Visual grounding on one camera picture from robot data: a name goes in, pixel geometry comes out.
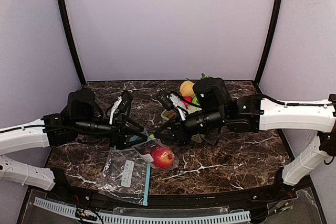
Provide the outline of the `dark red apple toy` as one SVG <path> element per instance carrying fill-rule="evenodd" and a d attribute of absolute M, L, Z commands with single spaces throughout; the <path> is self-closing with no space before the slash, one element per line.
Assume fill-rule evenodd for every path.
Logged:
<path fill-rule="evenodd" d="M 154 143 L 143 143 L 135 147 L 135 150 L 140 154 L 140 156 L 147 162 L 151 163 L 154 161 L 152 156 L 152 151 L 155 150 L 157 145 Z"/>

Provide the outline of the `clear zip bag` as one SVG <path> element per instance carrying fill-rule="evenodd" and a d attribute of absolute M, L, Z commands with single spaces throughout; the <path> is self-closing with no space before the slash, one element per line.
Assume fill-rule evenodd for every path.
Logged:
<path fill-rule="evenodd" d="M 135 144 L 132 148 L 151 168 L 173 170 L 179 165 L 179 158 L 172 149 L 156 139 L 153 134 L 146 142 Z"/>
<path fill-rule="evenodd" d="M 150 172 L 150 165 L 134 149 L 111 149 L 98 181 L 98 192 L 113 199 L 147 206 Z"/>

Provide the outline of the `round red fruit toy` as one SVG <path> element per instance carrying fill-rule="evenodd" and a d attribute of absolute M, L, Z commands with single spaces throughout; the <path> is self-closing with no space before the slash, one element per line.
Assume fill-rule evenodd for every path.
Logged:
<path fill-rule="evenodd" d="M 186 107 L 189 106 L 190 103 L 192 103 L 193 98 L 192 97 L 183 97 L 183 103 L 185 104 Z"/>

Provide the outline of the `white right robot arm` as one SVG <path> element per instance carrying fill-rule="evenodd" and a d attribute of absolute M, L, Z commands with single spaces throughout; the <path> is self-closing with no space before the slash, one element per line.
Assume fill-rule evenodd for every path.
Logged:
<path fill-rule="evenodd" d="M 176 115 L 154 132 L 161 140 L 185 145 L 196 134 L 223 126 L 236 133 L 302 129 L 315 130 L 309 146 L 288 165 L 276 172 L 275 186 L 290 188 L 328 158 L 335 158 L 335 94 L 321 101 L 279 101 L 265 94 L 233 100 L 221 78 L 208 77 L 193 85 L 199 110 L 187 113 L 183 98 L 160 91 L 156 98 Z"/>

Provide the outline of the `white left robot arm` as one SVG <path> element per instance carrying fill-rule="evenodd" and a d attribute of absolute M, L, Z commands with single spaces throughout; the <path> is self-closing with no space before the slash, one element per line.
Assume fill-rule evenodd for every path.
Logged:
<path fill-rule="evenodd" d="M 41 168 L 17 162 L 8 153 L 74 142 L 79 135 L 109 139 L 109 145 L 124 150 L 147 141 L 144 128 L 129 118 L 132 94 L 124 90 L 103 112 L 96 95 L 88 89 L 71 92 L 60 113 L 16 127 L 1 129 L 1 180 L 34 186 L 46 191 L 68 185 L 62 169 Z"/>

